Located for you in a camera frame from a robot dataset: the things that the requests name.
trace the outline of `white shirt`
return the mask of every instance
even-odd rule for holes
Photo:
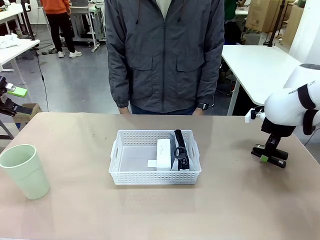
[[[162,12],[163,18],[166,19],[167,12],[171,4],[171,0],[156,0],[156,3],[158,4]]]

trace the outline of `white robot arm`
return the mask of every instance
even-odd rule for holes
[[[274,124],[303,126],[307,109],[320,110],[320,66],[318,65],[300,65],[292,73],[284,88],[268,97],[264,113]],[[316,126],[319,123],[320,111],[315,112],[312,125]]]
[[[277,149],[283,137],[289,137],[296,126],[311,135],[320,123],[320,65],[302,64],[295,69],[283,89],[271,94],[264,107],[252,108],[245,116],[250,122],[264,119],[261,130],[270,134],[265,145],[257,144],[252,154],[263,162],[286,167],[288,153]]]

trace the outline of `hood drawstring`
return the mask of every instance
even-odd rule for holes
[[[178,18],[178,22],[181,21],[181,18],[184,14],[184,9],[185,9],[185,0],[182,0],[182,8],[181,8],[181,12],[180,12],[180,17]]]
[[[140,17],[140,4],[141,4],[141,0],[138,0],[138,13],[137,13],[137,16],[136,16],[135,24],[138,24],[138,23],[139,23],[139,17]]]

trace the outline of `jacket cuff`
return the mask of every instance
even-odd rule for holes
[[[198,104],[209,104],[211,106],[214,104],[214,97],[212,95],[206,95],[198,97],[196,101]]]
[[[116,102],[116,106],[118,108],[126,108],[129,106],[129,102],[128,101],[118,101],[118,102]]]

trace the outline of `light green cup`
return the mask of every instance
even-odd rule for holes
[[[33,145],[13,146],[0,155],[0,167],[31,200],[39,199],[50,189],[37,149]]]

